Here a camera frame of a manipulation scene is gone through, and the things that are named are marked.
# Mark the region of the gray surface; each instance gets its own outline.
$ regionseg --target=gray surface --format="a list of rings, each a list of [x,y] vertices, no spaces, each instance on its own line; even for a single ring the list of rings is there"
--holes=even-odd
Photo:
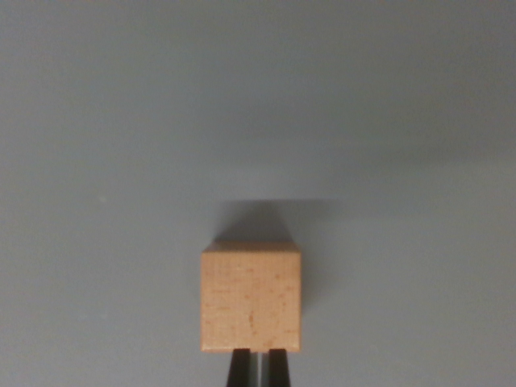
[[[514,386],[515,72],[512,2],[2,2],[0,386],[223,385],[239,222],[306,253],[294,386]]]

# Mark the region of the light wood grain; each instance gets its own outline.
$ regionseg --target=light wood grain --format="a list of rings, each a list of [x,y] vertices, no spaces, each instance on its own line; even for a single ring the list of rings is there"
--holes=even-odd
[[[301,252],[293,243],[213,243],[201,257],[201,349],[301,350]]]

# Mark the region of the wooden cube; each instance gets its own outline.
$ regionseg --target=wooden cube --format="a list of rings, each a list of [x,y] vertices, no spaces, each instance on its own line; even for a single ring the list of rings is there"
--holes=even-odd
[[[301,252],[215,242],[201,256],[201,350],[301,350]]]

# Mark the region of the wooden block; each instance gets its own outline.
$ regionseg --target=wooden block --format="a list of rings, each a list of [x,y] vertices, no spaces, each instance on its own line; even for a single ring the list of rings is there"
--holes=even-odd
[[[201,256],[201,350],[301,350],[301,252],[216,242]]]

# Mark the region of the cube front face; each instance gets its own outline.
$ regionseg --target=cube front face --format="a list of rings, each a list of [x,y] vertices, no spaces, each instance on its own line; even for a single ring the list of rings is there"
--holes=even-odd
[[[201,257],[201,349],[301,350],[301,253],[293,243],[213,243]]]

